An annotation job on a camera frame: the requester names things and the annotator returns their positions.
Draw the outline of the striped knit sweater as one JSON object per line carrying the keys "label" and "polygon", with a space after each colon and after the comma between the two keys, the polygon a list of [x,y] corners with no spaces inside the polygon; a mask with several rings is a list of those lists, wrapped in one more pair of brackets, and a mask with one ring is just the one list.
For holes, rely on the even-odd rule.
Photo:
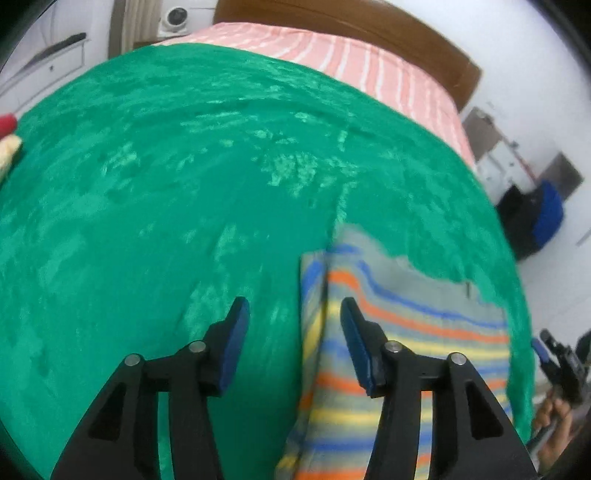
{"label": "striped knit sweater", "polygon": [[301,258],[303,370],[297,419],[278,479],[361,479],[374,447],[382,403],[360,386],[344,331],[342,300],[419,355],[465,354],[506,413],[510,338],[502,308],[468,281],[436,279],[389,255],[346,225],[325,250]]}

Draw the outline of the white desk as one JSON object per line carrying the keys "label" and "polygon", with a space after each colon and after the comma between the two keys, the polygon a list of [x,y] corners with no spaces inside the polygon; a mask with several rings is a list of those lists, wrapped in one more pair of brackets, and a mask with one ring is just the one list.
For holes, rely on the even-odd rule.
{"label": "white desk", "polygon": [[517,147],[497,128],[494,119],[474,107],[463,121],[474,155],[477,176],[489,199],[497,204],[513,186],[521,193],[536,187],[536,179]]}

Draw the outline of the blue garment on chair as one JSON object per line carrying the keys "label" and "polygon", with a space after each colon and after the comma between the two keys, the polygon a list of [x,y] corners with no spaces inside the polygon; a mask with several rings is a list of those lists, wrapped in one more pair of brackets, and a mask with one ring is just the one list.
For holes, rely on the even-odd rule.
{"label": "blue garment on chair", "polygon": [[560,193],[551,182],[543,180],[538,192],[541,194],[541,201],[533,227],[533,237],[536,246],[541,249],[560,229],[564,219],[564,207]]}

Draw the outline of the green velvet blanket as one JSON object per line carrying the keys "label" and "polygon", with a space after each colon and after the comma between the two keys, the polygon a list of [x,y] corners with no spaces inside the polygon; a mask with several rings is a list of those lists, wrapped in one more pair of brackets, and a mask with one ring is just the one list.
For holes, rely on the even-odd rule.
{"label": "green velvet blanket", "polygon": [[301,399],[301,258],[355,226],[503,309],[507,413],[533,416],[531,323],[472,169],[443,140],[310,68],[212,45],[105,62],[20,121],[1,187],[1,419],[48,478],[129,353],[174,353],[249,300],[211,403],[228,479],[273,479]]}

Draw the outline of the pink striped bed cover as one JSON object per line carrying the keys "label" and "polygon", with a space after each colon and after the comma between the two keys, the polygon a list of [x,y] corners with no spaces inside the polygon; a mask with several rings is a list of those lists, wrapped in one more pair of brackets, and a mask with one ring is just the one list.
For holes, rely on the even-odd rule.
{"label": "pink striped bed cover", "polygon": [[213,25],[160,44],[228,47],[317,70],[410,118],[447,143],[470,169],[475,168],[451,95],[433,76],[380,47],[304,29],[246,22]]}

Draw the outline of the dark item on sill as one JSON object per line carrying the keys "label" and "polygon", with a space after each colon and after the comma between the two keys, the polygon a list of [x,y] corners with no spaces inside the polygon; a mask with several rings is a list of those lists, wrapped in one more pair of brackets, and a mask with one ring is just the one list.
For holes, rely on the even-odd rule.
{"label": "dark item on sill", "polygon": [[86,32],[80,32],[74,35],[69,36],[68,38],[59,41],[53,45],[48,46],[44,50],[40,51],[39,53],[35,54],[22,68],[21,72],[26,71],[27,69],[32,68],[34,65],[38,64],[42,60],[49,58],[50,56],[61,52],[64,49],[71,47],[72,45],[76,46],[81,42],[84,42],[87,38]]}

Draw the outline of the brown wooden headboard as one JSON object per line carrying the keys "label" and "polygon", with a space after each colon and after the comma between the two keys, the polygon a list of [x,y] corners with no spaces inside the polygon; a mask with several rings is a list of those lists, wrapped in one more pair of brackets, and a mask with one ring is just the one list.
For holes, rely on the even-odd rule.
{"label": "brown wooden headboard", "polygon": [[437,80],[463,110],[481,68],[454,43],[386,1],[221,0],[213,22],[249,22],[310,30],[361,40],[398,55]]}

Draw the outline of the red folded garment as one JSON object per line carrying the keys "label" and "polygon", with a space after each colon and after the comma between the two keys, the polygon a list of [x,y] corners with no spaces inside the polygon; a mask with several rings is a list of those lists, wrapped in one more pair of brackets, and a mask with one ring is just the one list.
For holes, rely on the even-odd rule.
{"label": "red folded garment", "polygon": [[3,114],[0,116],[0,139],[13,134],[17,128],[18,121],[13,114]]}

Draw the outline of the beige curtain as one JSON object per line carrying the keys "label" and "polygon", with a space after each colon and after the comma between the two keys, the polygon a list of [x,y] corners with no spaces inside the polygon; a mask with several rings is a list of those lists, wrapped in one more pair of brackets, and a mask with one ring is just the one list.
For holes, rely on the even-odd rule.
{"label": "beige curtain", "polygon": [[156,41],[161,0],[115,0],[110,19],[108,58]]}

